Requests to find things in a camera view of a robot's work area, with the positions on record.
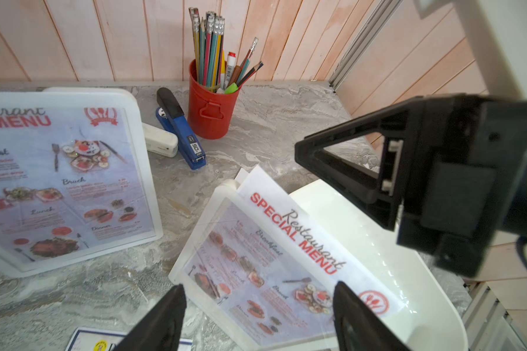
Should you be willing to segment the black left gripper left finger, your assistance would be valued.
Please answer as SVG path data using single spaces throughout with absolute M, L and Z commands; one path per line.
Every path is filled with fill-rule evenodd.
M 178 350 L 186 308 L 183 285 L 173 286 L 114 350 Z

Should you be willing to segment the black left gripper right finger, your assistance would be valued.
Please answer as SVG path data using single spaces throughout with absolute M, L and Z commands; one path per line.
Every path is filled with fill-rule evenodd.
M 344 282 L 335 286 L 333 309 L 340 350 L 409 351 Z

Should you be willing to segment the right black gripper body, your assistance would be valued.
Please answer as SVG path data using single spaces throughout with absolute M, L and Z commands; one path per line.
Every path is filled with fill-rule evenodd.
M 527 244 L 527 100 L 411 98 L 305 137 L 295 160 L 446 271 L 475 276 L 497 231 Z

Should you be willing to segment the white menu holder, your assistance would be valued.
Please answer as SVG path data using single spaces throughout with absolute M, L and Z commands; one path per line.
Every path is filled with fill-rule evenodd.
M 0 92 L 0 272 L 32 276 L 162 234 L 130 92 Z
M 333 290 L 219 185 L 169 279 L 243 350 L 336 348 Z

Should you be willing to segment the special menu sheet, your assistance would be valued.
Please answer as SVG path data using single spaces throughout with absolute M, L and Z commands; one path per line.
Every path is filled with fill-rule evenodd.
M 0 108 L 0 252 L 28 269 L 152 236 L 121 108 Z
M 405 306 L 261 168 L 215 189 L 169 277 L 243 350 L 328 347 L 339 282 L 376 317 Z

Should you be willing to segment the white plastic tray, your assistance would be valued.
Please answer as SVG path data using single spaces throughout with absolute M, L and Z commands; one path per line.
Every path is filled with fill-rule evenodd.
M 416 251 L 321 180 L 290 196 L 405 303 L 383 322 L 411 350 L 467 350 L 461 317 Z

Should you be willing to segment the white stapler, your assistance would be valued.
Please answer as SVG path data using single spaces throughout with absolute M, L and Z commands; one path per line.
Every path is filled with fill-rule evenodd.
M 148 152 L 168 158 L 173 158 L 177 155 L 179 139 L 175 134 L 150 124 L 143 123 L 142 127 Z

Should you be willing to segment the blue stapler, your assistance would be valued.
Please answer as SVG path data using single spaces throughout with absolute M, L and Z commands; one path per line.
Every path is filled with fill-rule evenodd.
M 157 90 L 159 108 L 156 117 L 165 131 L 178 139 L 178 151 L 192 170 L 206 165 L 206 154 L 199 139 L 190 127 L 184 111 L 174 94 L 167 88 Z

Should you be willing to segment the red pencil cup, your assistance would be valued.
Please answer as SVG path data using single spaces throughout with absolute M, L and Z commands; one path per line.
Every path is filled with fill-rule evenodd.
M 196 80 L 196 60 L 191 61 L 189 74 L 187 121 L 198 137 L 221 139 L 228 133 L 240 90 L 232 94 L 217 94 L 205 89 Z

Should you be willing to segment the pencils in cup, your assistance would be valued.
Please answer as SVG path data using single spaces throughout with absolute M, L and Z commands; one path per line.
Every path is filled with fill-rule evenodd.
M 237 54 L 225 51 L 225 19 L 213 11 L 204 14 L 196 7 L 188 9 L 193 36 L 193 79 L 204 89 L 216 94 L 238 92 L 264 66 L 259 61 L 249 67 L 259 39 L 256 37 L 246 55 L 238 60 Z

